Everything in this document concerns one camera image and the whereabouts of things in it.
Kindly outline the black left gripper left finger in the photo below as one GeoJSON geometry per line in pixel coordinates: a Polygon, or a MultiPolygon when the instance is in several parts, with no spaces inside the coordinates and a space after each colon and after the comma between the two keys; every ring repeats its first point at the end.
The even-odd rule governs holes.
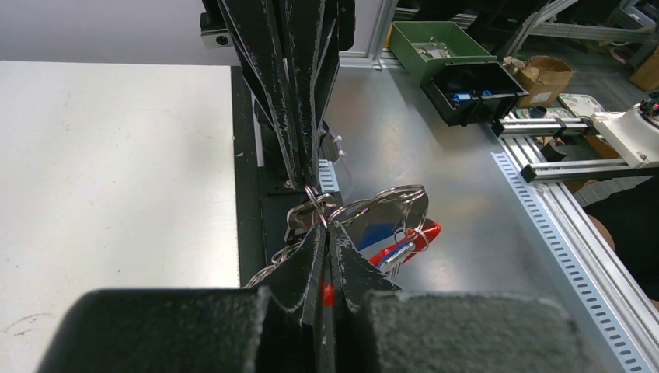
{"type": "Polygon", "coordinates": [[[326,233],[250,288],[107,288],[68,311],[41,372],[305,372],[326,233]]]}

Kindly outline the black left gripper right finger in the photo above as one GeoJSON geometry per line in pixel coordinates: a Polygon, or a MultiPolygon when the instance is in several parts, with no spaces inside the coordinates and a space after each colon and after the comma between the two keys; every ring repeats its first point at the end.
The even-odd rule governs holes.
{"type": "Polygon", "coordinates": [[[576,323],[549,298],[404,291],[329,227],[340,372],[586,372],[576,323]]]}

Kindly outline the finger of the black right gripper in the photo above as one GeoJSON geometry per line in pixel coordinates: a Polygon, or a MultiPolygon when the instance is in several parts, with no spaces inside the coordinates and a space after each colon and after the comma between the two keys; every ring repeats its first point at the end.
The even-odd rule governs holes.
{"type": "Polygon", "coordinates": [[[246,80],[277,135],[288,181],[299,188],[302,168],[279,29],[271,1],[218,3],[246,80]]]}
{"type": "Polygon", "coordinates": [[[319,127],[339,66],[337,1],[286,1],[287,54],[301,181],[318,184],[319,127]]]}

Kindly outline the silver key with black tag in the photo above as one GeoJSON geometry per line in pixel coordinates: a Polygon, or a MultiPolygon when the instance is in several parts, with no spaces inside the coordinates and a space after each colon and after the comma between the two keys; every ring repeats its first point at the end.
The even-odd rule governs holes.
{"type": "Polygon", "coordinates": [[[331,193],[320,194],[315,200],[306,201],[293,207],[287,213],[287,230],[284,241],[293,243],[314,225],[326,226],[328,211],[334,207],[336,207],[336,199],[331,193]]]}

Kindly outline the silver key organiser plate with rings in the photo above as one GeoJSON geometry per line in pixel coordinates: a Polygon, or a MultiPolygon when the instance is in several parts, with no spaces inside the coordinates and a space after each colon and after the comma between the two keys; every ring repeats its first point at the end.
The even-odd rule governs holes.
{"type": "Polygon", "coordinates": [[[421,185],[397,186],[369,199],[336,203],[328,211],[326,226],[314,225],[278,250],[270,265],[249,281],[251,288],[264,288],[269,298],[261,316],[255,369],[339,372],[330,225],[342,225],[356,250],[393,281],[400,267],[426,250],[441,230],[427,218],[428,204],[421,185]]]}

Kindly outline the green plastic bin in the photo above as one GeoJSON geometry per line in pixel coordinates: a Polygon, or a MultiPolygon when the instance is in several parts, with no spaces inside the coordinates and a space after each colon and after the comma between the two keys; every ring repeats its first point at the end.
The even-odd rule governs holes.
{"type": "Polygon", "coordinates": [[[453,22],[396,21],[388,48],[420,85],[448,63],[497,60],[453,22]]]}

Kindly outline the black plastic bin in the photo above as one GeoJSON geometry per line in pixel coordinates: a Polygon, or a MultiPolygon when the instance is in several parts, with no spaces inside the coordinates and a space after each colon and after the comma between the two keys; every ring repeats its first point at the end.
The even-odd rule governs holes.
{"type": "Polygon", "coordinates": [[[448,63],[420,87],[448,126],[499,120],[528,96],[496,61],[448,63]]]}

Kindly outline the cardboard box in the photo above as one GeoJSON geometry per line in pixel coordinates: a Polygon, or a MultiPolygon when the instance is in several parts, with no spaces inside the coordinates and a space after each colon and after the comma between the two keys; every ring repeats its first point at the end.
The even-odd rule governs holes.
{"type": "Polygon", "coordinates": [[[560,58],[536,55],[523,61],[508,56],[503,62],[506,68],[514,68],[514,77],[528,93],[517,102],[521,108],[553,104],[574,75],[574,70],[560,58]]]}

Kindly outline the person in dark shirt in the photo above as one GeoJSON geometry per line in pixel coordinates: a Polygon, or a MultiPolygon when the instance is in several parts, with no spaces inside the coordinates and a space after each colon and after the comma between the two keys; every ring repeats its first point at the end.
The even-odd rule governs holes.
{"type": "Polygon", "coordinates": [[[589,204],[584,212],[658,306],[658,178],[589,204]]]}

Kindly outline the white machine on rail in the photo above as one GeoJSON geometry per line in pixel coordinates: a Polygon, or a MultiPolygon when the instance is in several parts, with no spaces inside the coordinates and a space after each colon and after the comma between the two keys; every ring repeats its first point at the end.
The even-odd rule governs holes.
{"type": "Polygon", "coordinates": [[[540,140],[540,160],[521,169],[527,182],[610,180],[658,174],[658,93],[622,112],[574,118],[510,118],[496,136],[540,140]]]}

